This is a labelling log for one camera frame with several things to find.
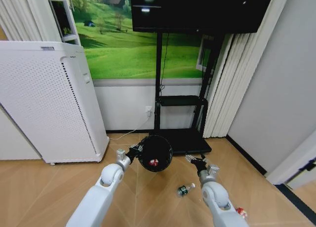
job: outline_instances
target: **black cable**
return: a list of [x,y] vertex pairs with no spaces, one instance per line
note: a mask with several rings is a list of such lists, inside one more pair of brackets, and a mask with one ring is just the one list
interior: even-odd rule
[[159,93],[160,93],[160,96],[161,96],[161,92],[162,92],[162,90],[165,88],[165,85],[162,85],[162,79],[163,79],[163,73],[164,73],[164,66],[165,66],[165,64],[166,64],[167,49],[168,49],[168,42],[169,42],[169,33],[168,33],[168,36],[167,36],[166,52],[165,52],[165,54],[164,54],[164,61],[163,61],[162,75],[161,75],[161,81],[160,81],[160,88],[159,88]]

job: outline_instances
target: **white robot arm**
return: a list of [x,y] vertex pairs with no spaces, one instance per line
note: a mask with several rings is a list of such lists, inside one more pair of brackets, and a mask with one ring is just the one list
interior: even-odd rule
[[[117,150],[116,164],[107,165],[101,173],[96,184],[89,189],[81,203],[70,217],[67,227],[98,227],[102,223],[108,208],[113,200],[114,192],[124,176],[134,157],[137,156],[136,146],[130,147],[130,152],[125,154],[122,149]],[[244,218],[239,215],[228,193],[222,185],[215,182],[219,168],[216,165],[208,166],[203,159],[187,155],[187,160],[197,167],[202,195],[205,204],[213,215],[215,227],[248,227]]]
[[130,164],[131,160],[125,155],[125,151],[117,150],[116,164],[104,167],[101,177],[86,193],[66,226],[99,227],[112,203],[114,192]]
[[202,188],[202,196],[205,204],[213,215],[215,227],[248,227],[246,220],[236,212],[229,200],[226,189],[216,182],[217,165],[208,165],[205,156],[202,159],[186,155],[186,159],[197,168],[197,174]]

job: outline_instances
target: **white door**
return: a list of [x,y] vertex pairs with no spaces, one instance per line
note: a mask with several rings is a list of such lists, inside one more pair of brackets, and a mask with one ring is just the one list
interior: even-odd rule
[[287,183],[292,189],[316,180],[316,158],[310,160],[308,164],[300,169],[300,171]]

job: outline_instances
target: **door frame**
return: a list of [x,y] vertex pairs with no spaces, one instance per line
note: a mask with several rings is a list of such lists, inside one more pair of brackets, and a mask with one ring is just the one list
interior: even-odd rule
[[316,130],[309,135],[276,169],[266,175],[267,180],[279,185],[291,178],[298,169],[316,157]]

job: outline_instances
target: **white air purifier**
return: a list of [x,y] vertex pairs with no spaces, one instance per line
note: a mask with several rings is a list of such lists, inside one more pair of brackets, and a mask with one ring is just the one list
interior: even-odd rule
[[109,138],[81,46],[1,41],[0,103],[46,163],[102,160]]

